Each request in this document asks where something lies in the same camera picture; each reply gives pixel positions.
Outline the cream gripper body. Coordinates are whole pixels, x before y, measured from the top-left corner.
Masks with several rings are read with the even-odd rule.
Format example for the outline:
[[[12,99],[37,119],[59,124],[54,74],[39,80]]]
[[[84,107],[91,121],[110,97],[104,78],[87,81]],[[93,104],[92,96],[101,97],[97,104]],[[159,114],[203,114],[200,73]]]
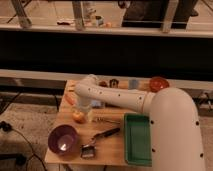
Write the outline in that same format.
[[[81,112],[84,114],[86,122],[91,122],[93,115],[92,115],[92,108],[90,106],[75,106],[73,113]]]

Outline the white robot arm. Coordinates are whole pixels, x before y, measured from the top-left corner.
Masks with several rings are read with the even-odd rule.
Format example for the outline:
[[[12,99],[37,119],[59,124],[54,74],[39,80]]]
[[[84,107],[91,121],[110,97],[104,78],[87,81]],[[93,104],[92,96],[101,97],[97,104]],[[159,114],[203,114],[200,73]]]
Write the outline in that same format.
[[[80,110],[96,99],[148,116],[153,171],[206,171],[198,110],[185,91],[106,88],[91,74],[75,84],[74,92]]]

